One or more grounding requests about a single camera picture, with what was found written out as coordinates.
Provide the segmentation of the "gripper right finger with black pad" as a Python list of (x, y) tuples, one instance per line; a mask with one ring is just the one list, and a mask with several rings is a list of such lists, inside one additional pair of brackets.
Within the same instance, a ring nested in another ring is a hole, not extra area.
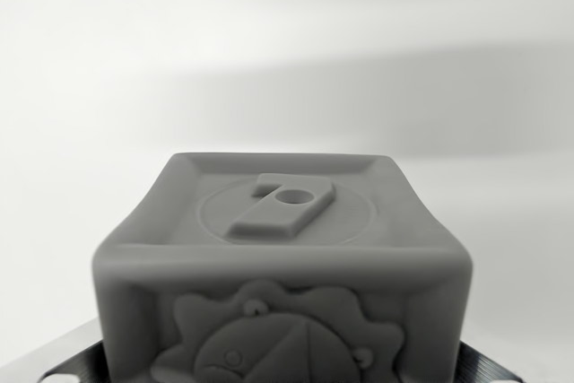
[(476, 323), (463, 330), (458, 382), (571, 382), (573, 340), (500, 335)]

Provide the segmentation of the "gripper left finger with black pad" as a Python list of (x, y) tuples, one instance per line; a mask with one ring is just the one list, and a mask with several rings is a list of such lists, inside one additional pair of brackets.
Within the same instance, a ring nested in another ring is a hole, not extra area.
[(72, 381), (108, 381), (98, 318), (1, 367), (2, 382), (41, 382), (56, 374)]

